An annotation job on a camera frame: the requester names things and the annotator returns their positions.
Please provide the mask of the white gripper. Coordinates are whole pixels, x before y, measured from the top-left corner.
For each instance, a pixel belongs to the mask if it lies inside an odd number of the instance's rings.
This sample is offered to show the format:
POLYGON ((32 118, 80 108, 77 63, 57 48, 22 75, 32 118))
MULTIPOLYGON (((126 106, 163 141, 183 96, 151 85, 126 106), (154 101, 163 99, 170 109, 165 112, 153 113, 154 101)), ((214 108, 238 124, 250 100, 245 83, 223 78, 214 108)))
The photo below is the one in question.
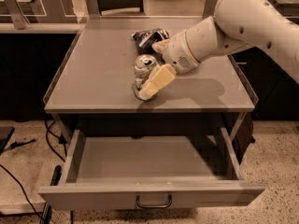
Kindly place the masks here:
POLYGON ((169 40, 164 39, 151 45, 155 52, 163 54, 166 64, 157 65, 152 70, 142 87, 143 95, 156 95, 175 79, 177 72, 183 74, 198 67, 199 62, 194 59, 189 50, 186 33, 186 30, 182 30, 169 40))

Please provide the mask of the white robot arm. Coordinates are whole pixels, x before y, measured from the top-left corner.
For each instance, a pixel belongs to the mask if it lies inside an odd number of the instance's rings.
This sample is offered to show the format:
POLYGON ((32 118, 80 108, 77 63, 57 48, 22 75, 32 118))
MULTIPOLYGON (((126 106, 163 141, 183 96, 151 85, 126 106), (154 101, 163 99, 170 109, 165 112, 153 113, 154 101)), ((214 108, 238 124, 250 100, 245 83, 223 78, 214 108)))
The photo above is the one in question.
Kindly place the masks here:
POLYGON ((261 49, 299 83, 299 26, 284 18, 267 0, 218 0, 214 14, 184 29, 153 49, 162 55, 136 96, 149 100, 171 83, 212 57, 253 46, 261 49))

